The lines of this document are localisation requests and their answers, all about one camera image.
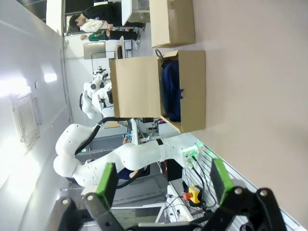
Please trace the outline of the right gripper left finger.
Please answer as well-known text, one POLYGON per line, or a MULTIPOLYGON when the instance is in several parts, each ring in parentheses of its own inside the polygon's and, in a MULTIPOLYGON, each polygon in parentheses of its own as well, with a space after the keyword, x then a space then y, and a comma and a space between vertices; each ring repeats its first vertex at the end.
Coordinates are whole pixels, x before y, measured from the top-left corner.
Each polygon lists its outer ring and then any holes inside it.
POLYGON ((107 163, 101 179, 92 192, 81 196, 82 208, 70 197, 60 197, 54 205, 54 229, 56 231, 79 231, 84 223, 95 222, 102 231, 123 231, 114 217, 111 207, 118 183, 114 163, 107 163))

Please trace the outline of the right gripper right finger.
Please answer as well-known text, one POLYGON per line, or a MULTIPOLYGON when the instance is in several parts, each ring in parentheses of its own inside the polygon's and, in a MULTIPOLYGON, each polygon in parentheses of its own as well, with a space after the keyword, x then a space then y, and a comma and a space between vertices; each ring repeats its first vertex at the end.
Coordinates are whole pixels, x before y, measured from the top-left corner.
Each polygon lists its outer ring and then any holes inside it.
POLYGON ((219 207, 207 220, 202 230, 225 231, 237 216, 244 216, 247 222, 241 231, 285 231, 287 230, 281 210, 269 188, 252 192, 246 187, 235 185, 223 161, 212 160, 210 171, 219 207))

